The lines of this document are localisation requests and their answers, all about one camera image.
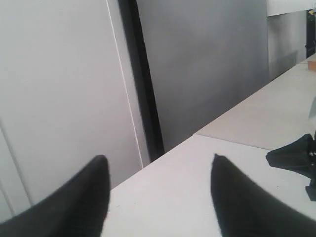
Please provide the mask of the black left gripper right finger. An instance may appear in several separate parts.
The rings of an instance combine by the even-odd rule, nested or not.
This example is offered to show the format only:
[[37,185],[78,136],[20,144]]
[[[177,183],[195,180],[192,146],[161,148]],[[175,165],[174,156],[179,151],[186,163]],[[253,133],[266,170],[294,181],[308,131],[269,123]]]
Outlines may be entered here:
[[224,237],[316,235],[315,220],[267,193],[225,156],[214,156],[210,193]]

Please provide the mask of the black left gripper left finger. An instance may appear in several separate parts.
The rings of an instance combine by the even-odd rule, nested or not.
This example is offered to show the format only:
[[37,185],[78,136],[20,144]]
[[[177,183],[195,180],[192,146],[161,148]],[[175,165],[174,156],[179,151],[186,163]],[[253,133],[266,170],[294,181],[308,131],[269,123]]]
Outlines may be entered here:
[[50,196],[1,223],[2,237],[99,237],[107,217],[111,179],[104,155],[95,156]]

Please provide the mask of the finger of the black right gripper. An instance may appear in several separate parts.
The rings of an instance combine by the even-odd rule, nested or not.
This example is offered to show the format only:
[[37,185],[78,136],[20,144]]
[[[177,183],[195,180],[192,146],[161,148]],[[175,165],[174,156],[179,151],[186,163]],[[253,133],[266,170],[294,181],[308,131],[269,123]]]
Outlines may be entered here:
[[312,138],[311,134],[305,134],[291,144],[268,152],[267,162],[271,167],[293,171],[310,178],[308,148]]

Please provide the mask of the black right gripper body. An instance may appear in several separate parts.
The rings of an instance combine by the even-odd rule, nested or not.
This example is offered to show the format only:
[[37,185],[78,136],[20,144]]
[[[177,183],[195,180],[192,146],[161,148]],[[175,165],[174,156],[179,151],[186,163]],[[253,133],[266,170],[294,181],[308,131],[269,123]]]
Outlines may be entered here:
[[310,184],[306,186],[306,192],[310,199],[316,198],[316,136],[312,138],[308,148]]

